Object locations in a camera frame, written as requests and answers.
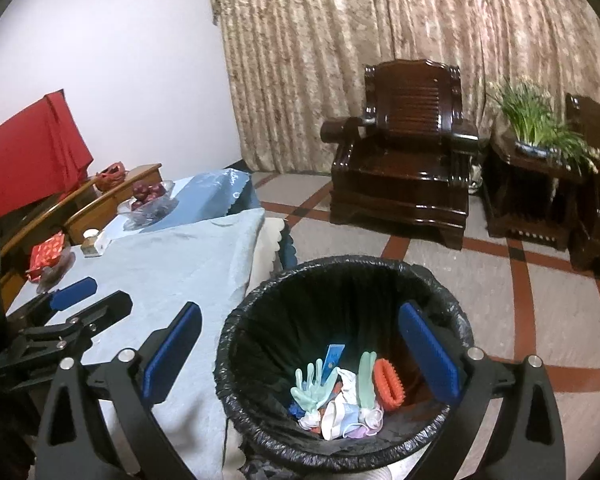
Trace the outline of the tissue box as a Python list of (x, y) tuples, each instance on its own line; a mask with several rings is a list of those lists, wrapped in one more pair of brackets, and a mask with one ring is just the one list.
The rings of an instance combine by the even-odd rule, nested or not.
[(104, 230), (87, 229), (83, 233), (82, 254), (85, 258), (101, 257), (110, 243), (111, 240)]

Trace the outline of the red cloth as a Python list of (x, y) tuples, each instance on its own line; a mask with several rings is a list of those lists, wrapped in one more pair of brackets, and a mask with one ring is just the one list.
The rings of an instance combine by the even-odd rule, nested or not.
[(92, 161), (65, 92), (46, 94), (0, 125), (0, 218), (74, 190)]

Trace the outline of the glass fruit bowl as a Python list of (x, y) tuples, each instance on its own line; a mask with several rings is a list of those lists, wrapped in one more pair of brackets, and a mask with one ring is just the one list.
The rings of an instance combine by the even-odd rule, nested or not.
[(137, 210), (131, 209), (133, 196), (118, 205), (117, 214), (123, 219), (122, 229), (134, 231), (147, 228), (166, 218), (174, 211), (175, 207), (178, 206), (178, 200), (173, 192), (175, 183), (170, 180), (159, 183), (163, 184), (166, 194), (156, 200), (141, 206)]

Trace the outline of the glass dish under packet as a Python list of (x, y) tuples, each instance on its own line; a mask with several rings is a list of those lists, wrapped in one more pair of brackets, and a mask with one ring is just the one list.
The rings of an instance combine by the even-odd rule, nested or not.
[(56, 286), (67, 272), (73, 267), (76, 261), (76, 255), (70, 247), (65, 247), (59, 257), (58, 263), (54, 266), (44, 266), (41, 279), (36, 286), (36, 293), (45, 294)]

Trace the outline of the green potted plant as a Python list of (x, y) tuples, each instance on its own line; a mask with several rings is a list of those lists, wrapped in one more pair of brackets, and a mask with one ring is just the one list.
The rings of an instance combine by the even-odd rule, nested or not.
[(600, 149), (593, 148), (554, 113), (550, 94), (543, 87), (528, 79), (504, 79), (492, 84), (489, 96), (498, 104), (516, 142), (533, 155), (542, 152), (567, 170), (598, 173)]

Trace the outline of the black bin with liner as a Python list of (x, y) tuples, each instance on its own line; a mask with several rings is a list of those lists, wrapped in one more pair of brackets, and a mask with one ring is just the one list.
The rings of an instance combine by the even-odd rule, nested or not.
[[(369, 256), (301, 263), (261, 284), (224, 323), (214, 380), (226, 416), (257, 457), (297, 474), (387, 466), (434, 439), (449, 407), (434, 400), (398, 329), (399, 309), (414, 301), (464, 346), (474, 342), (460, 303), (428, 269)], [(288, 412), (294, 372), (343, 344), (340, 363), (354, 372), (373, 351), (407, 386), (407, 404), (376, 436), (326, 441)]]

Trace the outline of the wooden sideboard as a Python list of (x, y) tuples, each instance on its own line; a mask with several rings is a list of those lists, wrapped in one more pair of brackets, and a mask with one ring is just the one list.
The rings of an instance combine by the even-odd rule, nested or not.
[(67, 196), (53, 195), (36, 206), (18, 229), (3, 237), (0, 286), (4, 308), (10, 307), (26, 284), (33, 246), (58, 231), (65, 232), (71, 244), (81, 244), (84, 231), (102, 229), (116, 216), (118, 205), (132, 196), (136, 182), (160, 182), (160, 168), (161, 164), (137, 166), (126, 173), (121, 183), (103, 193), (96, 190), (96, 178), (91, 178)]

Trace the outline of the light blue tablecloth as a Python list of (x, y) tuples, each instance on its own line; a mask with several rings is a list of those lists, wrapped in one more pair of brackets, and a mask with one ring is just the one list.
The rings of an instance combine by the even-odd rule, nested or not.
[(76, 261), (60, 281), (66, 287), (90, 276), (95, 295), (57, 313), (64, 322), (116, 290), (127, 292), (131, 313), (97, 335), (83, 363), (108, 362), (123, 348), (138, 348), (154, 330), (168, 326), (193, 301), (202, 314), (201, 334), (166, 400), (152, 412), (190, 471), (199, 479), (222, 476), (226, 417), (215, 394), (216, 348), (227, 315), (249, 284), (263, 209), (209, 219), (115, 240), (106, 252)]

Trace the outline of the blue plastic table cover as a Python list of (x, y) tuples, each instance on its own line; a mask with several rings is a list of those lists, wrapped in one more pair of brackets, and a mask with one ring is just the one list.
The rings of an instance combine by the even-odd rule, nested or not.
[(128, 219), (117, 214), (104, 227), (104, 234), (110, 240), (118, 240), (136, 233), (186, 226), (261, 207), (250, 174), (233, 168), (176, 180), (171, 197), (176, 204), (163, 219), (150, 226), (131, 226)]

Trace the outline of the dark wooden side table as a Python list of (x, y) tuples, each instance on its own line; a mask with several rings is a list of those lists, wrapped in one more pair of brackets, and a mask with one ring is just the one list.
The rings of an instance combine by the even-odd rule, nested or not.
[(576, 220), (577, 169), (520, 144), (512, 132), (492, 134), (482, 164), (486, 227), (492, 237), (518, 237), (567, 249)]

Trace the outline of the green rubber glove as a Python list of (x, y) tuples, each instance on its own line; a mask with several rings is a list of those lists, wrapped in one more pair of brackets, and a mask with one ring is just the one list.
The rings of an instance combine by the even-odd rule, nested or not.
[(376, 400), (373, 381), (373, 369), (377, 359), (375, 351), (364, 351), (358, 362), (358, 378), (356, 378), (356, 391), (358, 392), (358, 421), (372, 436), (378, 434), (384, 423), (384, 409)]
[(290, 389), (290, 394), (306, 414), (317, 412), (328, 402), (339, 378), (338, 370), (334, 368), (323, 379), (323, 367), (323, 360), (317, 359), (309, 362), (305, 373), (301, 368), (294, 371), (294, 386)]

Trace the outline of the dark red apples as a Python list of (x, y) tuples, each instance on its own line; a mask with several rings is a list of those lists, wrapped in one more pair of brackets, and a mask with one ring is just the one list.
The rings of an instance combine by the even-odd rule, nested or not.
[(166, 194), (166, 189), (162, 183), (146, 184), (144, 182), (137, 182), (133, 186), (131, 209), (137, 210), (164, 194)]

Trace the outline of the beige patterned curtain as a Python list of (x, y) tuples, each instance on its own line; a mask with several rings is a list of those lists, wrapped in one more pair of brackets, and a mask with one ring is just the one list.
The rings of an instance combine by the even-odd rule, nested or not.
[(530, 80), (555, 110), (600, 102), (600, 18), (586, 0), (211, 0), (242, 157), (254, 170), (329, 170), (325, 119), (356, 116), (363, 70), (392, 60), (460, 68), (465, 116), (488, 134), (489, 91)]

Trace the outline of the pink face mask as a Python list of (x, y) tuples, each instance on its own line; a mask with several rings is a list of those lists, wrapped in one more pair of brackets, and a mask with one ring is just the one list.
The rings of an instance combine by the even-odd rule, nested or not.
[(378, 434), (378, 432), (384, 426), (384, 421), (382, 419), (376, 420), (371, 425), (367, 425), (365, 422), (359, 422), (355, 420), (354, 422), (343, 422), (341, 424), (341, 437), (345, 439), (363, 439), (367, 437), (373, 437)]

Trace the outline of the blue crumpled wrapper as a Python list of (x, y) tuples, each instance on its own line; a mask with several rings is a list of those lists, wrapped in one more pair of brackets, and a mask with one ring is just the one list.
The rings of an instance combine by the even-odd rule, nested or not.
[(306, 411), (296, 401), (292, 402), (288, 406), (287, 412), (297, 420), (302, 419), (302, 417), (306, 414)]

